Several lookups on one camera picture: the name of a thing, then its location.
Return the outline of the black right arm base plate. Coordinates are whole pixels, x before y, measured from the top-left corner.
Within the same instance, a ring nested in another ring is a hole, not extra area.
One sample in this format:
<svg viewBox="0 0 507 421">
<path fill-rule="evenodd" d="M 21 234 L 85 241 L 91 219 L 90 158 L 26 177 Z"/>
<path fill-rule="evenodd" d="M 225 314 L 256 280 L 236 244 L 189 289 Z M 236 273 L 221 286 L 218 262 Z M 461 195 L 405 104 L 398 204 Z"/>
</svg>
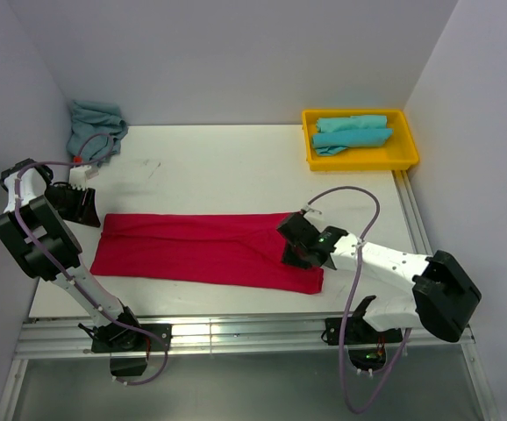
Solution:
<svg viewBox="0 0 507 421">
<path fill-rule="evenodd" d="M 320 338 L 328 346 L 339 344 L 342 318 L 326 318 L 325 329 Z M 378 332 L 362 318 L 348 318 L 344 334 L 345 345 L 392 344 L 403 340 L 401 329 L 389 329 Z"/>
</svg>

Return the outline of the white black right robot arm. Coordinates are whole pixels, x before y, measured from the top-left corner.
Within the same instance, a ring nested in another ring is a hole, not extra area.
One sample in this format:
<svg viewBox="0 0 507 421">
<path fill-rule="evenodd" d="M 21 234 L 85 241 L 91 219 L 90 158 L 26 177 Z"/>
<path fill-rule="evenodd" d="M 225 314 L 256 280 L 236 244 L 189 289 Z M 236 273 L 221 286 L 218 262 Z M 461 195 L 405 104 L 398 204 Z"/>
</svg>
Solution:
<svg viewBox="0 0 507 421">
<path fill-rule="evenodd" d="M 348 344 L 370 343 L 380 336 L 398 342 L 404 330 L 416 328 L 455 343 L 482 299 L 460 263 L 442 250 L 434 255 L 405 253 L 338 227 L 320 231 L 304 212 L 289 214 L 277 231 L 286 241 L 282 262 L 289 266 L 353 271 L 400 290 L 392 298 L 366 296 L 349 312 Z"/>
</svg>

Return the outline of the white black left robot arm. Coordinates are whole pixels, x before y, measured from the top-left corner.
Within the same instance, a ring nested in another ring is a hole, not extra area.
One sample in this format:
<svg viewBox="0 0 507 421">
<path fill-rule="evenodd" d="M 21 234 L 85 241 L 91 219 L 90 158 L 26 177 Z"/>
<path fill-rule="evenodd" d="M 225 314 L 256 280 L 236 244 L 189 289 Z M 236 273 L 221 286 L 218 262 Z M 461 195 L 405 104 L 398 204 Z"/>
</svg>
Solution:
<svg viewBox="0 0 507 421">
<path fill-rule="evenodd" d="M 77 301 L 90 315 L 95 333 L 112 329 L 112 340 L 133 350 L 143 341 L 143 327 L 89 272 L 82 247 L 67 226 L 101 226 L 96 191 L 84 184 L 54 183 L 51 165 L 26 159 L 1 173 L 8 203 L 0 215 L 0 240 L 28 277 L 50 282 Z"/>
</svg>

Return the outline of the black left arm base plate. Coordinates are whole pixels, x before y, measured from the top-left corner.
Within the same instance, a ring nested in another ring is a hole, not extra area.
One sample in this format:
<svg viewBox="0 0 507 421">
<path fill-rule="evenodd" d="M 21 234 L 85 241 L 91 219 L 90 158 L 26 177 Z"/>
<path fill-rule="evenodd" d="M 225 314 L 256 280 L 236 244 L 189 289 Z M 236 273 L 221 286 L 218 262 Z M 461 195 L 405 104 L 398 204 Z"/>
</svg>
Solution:
<svg viewBox="0 0 507 421">
<path fill-rule="evenodd" d="M 164 352 L 169 349 L 172 338 L 170 324 L 143 324 L 141 330 L 151 332 L 160 340 L 141 332 L 127 330 L 117 325 L 100 328 L 92 338 L 92 353 Z"/>
</svg>

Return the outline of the red t-shirt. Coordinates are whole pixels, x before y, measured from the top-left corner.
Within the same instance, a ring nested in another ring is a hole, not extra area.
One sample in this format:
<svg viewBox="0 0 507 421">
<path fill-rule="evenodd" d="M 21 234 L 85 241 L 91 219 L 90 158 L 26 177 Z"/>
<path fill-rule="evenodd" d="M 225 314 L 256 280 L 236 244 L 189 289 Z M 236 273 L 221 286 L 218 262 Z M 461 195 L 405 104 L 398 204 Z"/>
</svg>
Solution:
<svg viewBox="0 0 507 421">
<path fill-rule="evenodd" d="M 90 272 L 316 295 L 322 269 L 282 262 L 286 241 L 276 227 L 284 217 L 108 214 Z"/>
</svg>

